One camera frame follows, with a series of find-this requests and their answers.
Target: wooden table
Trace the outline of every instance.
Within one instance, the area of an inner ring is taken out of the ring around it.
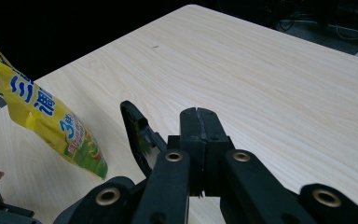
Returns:
[[[145,178],[121,102],[133,102],[164,139],[179,134],[180,112],[195,106],[216,112],[235,147],[252,151],[286,188],[321,183],[358,203],[357,57],[190,5],[36,83],[89,126],[109,164],[106,179]],[[5,202],[43,223],[103,183],[12,122],[7,107],[0,170]],[[191,198],[189,223],[223,223],[218,204]]]

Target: yellow plastic packaging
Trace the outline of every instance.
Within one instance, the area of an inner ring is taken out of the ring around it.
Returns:
[[[14,122],[37,133],[67,161],[105,179],[107,164],[91,132],[60,99],[17,71],[1,52],[0,94]]]

